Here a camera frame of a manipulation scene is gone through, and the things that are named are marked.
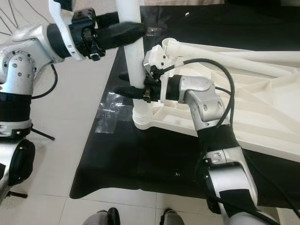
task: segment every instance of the white pole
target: white pole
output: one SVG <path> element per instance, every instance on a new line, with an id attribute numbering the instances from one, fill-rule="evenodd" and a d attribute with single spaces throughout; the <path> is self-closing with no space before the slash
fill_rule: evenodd
<path id="1" fill-rule="evenodd" d="M 140 0 L 116 0 L 116 5 L 121 22 L 132 21 L 141 23 Z M 143 39 L 137 40 L 124 47 L 130 85 L 136 88 L 144 88 L 146 77 L 143 67 L 144 45 Z M 152 111 L 150 105 L 143 100 L 133 100 L 133 120 L 137 125 L 144 125 L 151 121 Z"/>

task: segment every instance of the white plastic base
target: white plastic base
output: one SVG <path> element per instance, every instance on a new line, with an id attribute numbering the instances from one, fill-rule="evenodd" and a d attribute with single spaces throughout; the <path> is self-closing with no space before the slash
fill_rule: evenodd
<path id="1" fill-rule="evenodd" d="M 249 52 L 215 46 L 192 46 L 213 52 Z M 168 40 L 163 41 L 163 48 L 167 50 Z M 173 64 L 188 58 L 170 57 L 170 59 Z M 295 67 L 284 66 L 289 64 L 288 61 L 278 63 L 280 65 L 259 64 L 278 68 L 279 71 L 289 71 L 290 75 L 275 78 L 227 67 L 233 76 L 236 88 L 233 125 L 236 137 L 245 149 L 300 162 L 300 101 L 298 100 L 300 73 Z M 174 74 L 205 76 L 212 79 L 216 86 L 229 89 L 225 75 L 208 64 L 194 63 L 179 67 L 171 71 L 169 76 Z M 224 104 L 227 104 L 229 96 L 223 92 L 218 94 Z M 151 121 L 148 124 L 137 125 L 139 129 L 158 127 L 197 136 L 188 105 L 166 100 L 164 103 L 152 103 L 151 110 L 153 113 Z"/>

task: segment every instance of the black table surface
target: black table surface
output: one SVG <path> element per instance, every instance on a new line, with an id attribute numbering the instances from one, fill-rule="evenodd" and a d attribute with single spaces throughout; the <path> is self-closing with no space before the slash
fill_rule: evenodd
<path id="1" fill-rule="evenodd" d="M 228 5 L 142 7 L 142 20 L 153 32 L 144 38 L 145 50 L 172 37 L 181 42 L 259 51 L 300 50 L 300 8 Z M 124 49 L 118 50 L 101 103 L 126 71 Z M 132 100 L 124 98 L 130 107 Z M 157 127 L 137 129 L 133 121 L 116 117 L 113 132 L 95 133 L 96 116 L 77 168 L 70 197 L 84 197 L 101 188 L 142 189 L 205 198 L 194 183 L 200 149 L 198 139 Z M 246 150 L 269 179 L 279 184 L 300 206 L 300 163 Z M 249 166 L 263 206 L 289 208 L 270 183 Z"/>

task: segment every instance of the black tablecloth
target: black tablecloth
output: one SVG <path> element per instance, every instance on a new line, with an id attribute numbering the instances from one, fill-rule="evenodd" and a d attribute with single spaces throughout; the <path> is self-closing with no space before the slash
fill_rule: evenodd
<path id="1" fill-rule="evenodd" d="M 144 39 L 145 50 L 168 37 L 181 42 L 260 51 L 300 50 L 297 32 L 300 8 L 296 7 L 142 7 L 141 13 L 148 26 L 158 28 Z M 126 85 L 118 79 L 118 74 L 126 69 L 124 50 L 120 48 L 101 107 L 107 104 L 114 86 Z M 124 98 L 122 104 L 130 108 L 132 100 Z M 101 188 L 142 189 L 205 198 L 203 190 L 193 182 L 199 155 L 197 138 L 156 127 L 139 130 L 131 119 L 119 120 L 118 117 L 111 134 L 95 133 L 99 120 L 103 120 L 103 115 L 94 120 L 76 171 L 71 198 L 81 198 Z M 246 152 L 256 166 L 300 206 L 300 179 L 297 177 L 300 164 Z M 259 204 L 288 208 L 272 185 L 249 167 L 257 185 Z"/>

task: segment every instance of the person's foot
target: person's foot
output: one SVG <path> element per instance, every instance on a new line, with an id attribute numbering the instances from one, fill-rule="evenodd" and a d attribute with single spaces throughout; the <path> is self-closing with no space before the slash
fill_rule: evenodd
<path id="1" fill-rule="evenodd" d="M 164 211 L 164 214 L 160 217 L 160 222 L 159 225 L 164 225 L 164 221 L 165 221 L 165 215 L 167 214 L 167 212 L 172 211 L 172 209 L 166 209 Z"/>

